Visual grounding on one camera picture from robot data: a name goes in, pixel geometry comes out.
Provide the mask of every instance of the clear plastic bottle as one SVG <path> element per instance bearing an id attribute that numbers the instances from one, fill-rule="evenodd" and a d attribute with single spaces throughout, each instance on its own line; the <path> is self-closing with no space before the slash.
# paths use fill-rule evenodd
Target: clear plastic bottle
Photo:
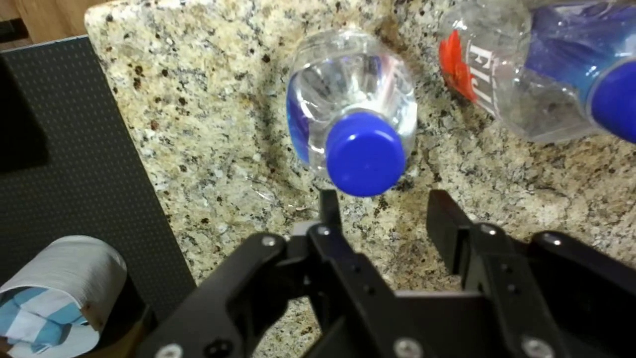
<path id="1" fill-rule="evenodd" d="M 296 48 L 286 117 L 294 151 L 318 183 L 372 197 L 408 165 L 418 103 L 404 60 L 376 36 L 346 28 Z"/>
<path id="2" fill-rule="evenodd" d="M 449 88 L 521 137 L 636 141 L 636 4 L 463 0 L 439 22 Z"/>

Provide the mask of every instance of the red label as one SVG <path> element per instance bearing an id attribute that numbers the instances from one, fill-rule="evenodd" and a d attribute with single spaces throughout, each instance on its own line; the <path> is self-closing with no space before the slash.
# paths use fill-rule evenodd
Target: red label
<path id="1" fill-rule="evenodd" d="M 457 30 L 439 42 L 439 68 L 445 84 L 461 93 L 465 99 L 475 101 L 471 68 L 463 62 L 463 44 Z"/>

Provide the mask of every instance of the blue bottle cap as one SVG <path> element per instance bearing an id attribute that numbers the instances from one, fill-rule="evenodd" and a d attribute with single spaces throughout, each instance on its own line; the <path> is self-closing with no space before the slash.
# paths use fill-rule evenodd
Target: blue bottle cap
<path id="1" fill-rule="evenodd" d="M 636 143 L 636 62 L 610 70 L 598 82 L 591 113 L 616 137 Z"/>
<path id="2" fill-rule="evenodd" d="M 398 183 L 404 169 L 406 153 L 400 135 L 374 113 L 346 115 L 326 139 L 326 171 L 348 195 L 382 195 Z"/>

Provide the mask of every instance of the granite countertop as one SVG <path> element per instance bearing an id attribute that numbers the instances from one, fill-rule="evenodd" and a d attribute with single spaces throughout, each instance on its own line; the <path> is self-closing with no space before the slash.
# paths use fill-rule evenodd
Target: granite countertop
<path id="1" fill-rule="evenodd" d="M 306 34 L 344 24 L 380 34 L 418 82 L 418 145 L 402 183 L 376 199 L 342 197 L 346 237 L 396 290 L 457 290 L 424 227 L 433 187 L 513 237 L 559 229 L 636 265 L 634 147 L 608 135 L 533 145 L 455 101 L 433 60 L 435 18 L 449 2 L 129 0 L 88 12 L 90 40 L 199 282 L 251 233 L 284 235 L 316 217 L 318 193 L 284 127 L 284 78 Z M 298 356 L 314 336 L 298 302 L 259 354 Z"/>

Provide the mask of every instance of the screw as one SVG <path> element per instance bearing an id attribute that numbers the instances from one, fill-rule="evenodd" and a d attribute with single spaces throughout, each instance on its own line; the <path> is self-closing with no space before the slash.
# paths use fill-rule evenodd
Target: screw
<path id="1" fill-rule="evenodd" d="M 276 239 L 274 237 L 263 237 L 263 247 L 274 247 L 276 245 Z"/>
<path id="2" fill-rule="evenodd" d="M 328 227 L 318 227 L 320 237 L 328 237 L 332 231 Z"/>
<path id="3" fill-rule="evenodd" d="M 491 237 L 495 237 L 495 235 L 497 235 L 497 229 L 495 229 L 495 227 L 491 227 L 491 225 L 479 225 L 479 229 L 481 229 L 481 233 L 485 233 L 485 235 L 491 235 Z"/>
<path id="4" fill-rule="evenodd" d="M 549 245 L 555 245 L 555 247 L 561 247 L 563 245 L 563 241 L 559 239 L 559 237 L 543 237 Z"/>
<path id="5" fill-rule="evenodd" d="M 521 348 L 529 358 L 555 358 L 553 346 L 539 338 L 523 338 Z"/>
<path id="6" fill-rule="evenodd" d="M 165 344 L 157 350 L 155 358 L 183 358 L 183 348 L 179 344 Z"/>
<path id="7" fill-rule="evenodd" d="M 398 358 L 422 358 L 422 346 L 414 338 L 400 338 L 394 344 Z"/>
<path id="8" fill-rule="evenodd" d="M 227 356 L 231 356 L 233 354 L 233 342 L 231 340 L 215 340 L 215 342 L 211 342 L 205 350 L 203 350 L 203 354 L 207 356 L 207 358 L 227 358 Z"/>

